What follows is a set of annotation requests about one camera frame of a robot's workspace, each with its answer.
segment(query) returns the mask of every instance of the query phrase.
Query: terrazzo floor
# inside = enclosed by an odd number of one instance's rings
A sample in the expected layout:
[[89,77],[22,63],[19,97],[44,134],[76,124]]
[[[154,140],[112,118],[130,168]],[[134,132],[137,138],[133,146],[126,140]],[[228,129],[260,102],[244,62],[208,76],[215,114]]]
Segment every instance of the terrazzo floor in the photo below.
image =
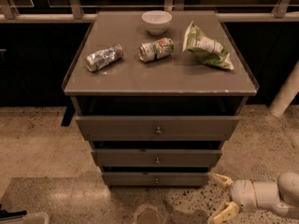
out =
[[[0,203],[8,212],[45,212],[50,224],[204,224],[226,197],[202,188],[109,189],[75,121],[61,127],[63,107],[0,107]],[[275,181],[299,170],[299,105],[277,119],[265,105],[245,105],[212,171],[232,179]],[[267,211],[232,224],[299,223]]]

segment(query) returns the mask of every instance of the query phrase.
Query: snack bag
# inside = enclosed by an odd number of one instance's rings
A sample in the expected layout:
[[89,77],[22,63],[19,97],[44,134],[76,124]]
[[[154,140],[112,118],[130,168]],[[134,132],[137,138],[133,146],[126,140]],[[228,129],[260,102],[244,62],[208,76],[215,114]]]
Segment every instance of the snack bag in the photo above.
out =
[[194,25],[193,21],[185,33],[183,51],[185,50],[192,52],[203,64],[234,70],[230,53],[225,47],[215,39],[207,37],[199,27]]

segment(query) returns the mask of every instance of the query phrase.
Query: white pipe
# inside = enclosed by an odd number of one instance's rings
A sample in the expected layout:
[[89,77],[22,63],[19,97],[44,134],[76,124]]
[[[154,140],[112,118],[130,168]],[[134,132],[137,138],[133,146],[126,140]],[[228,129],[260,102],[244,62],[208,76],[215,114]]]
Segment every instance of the white pipe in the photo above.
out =
[[293,98],[299,92],[299,61],[293,68],[286,82],[282,85],[279,93],[269,106],[270,113],[275,117],[281,117],[288,108]]

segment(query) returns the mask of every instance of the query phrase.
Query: trash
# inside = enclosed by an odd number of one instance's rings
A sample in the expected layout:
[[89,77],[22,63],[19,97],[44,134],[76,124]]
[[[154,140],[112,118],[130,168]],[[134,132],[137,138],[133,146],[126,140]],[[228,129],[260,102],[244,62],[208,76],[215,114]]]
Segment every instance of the trash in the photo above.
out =
[[170,38],[162,38],[151,43],[143,43],[139,46],[139,58],[147,63],[170,56],[174,51],[174,42]]
[[230,53],[226,48],[215,39],[207,37],[198,26],[194,25],[193,21],[185,33],[183,51],[185,50],[193,53],[200,63],[234,70]]
[[86,57],[85,63],[91,72],[98,71],[120,59],[123,56],[123,50],[120,44],[115,44],[108,49],[98,50]]

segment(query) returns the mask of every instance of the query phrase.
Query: dresser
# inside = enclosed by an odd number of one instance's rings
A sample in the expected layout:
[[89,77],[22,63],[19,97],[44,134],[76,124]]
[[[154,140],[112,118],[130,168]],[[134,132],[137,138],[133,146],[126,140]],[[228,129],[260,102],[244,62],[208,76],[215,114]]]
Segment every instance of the dresser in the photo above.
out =
[[[148,33],[142,13],[98,13],[64,93],[108,186],[203,186],[258,84],[213,11],[173,11],[171,27],[160,36]],[[208,67],[182,52],[191,21],[228,49],[235,70]],[[163,37],[173,40],[174,53],[141,62],[139,45]],[[123,57],[91,73],[85,57],[116,43]]]

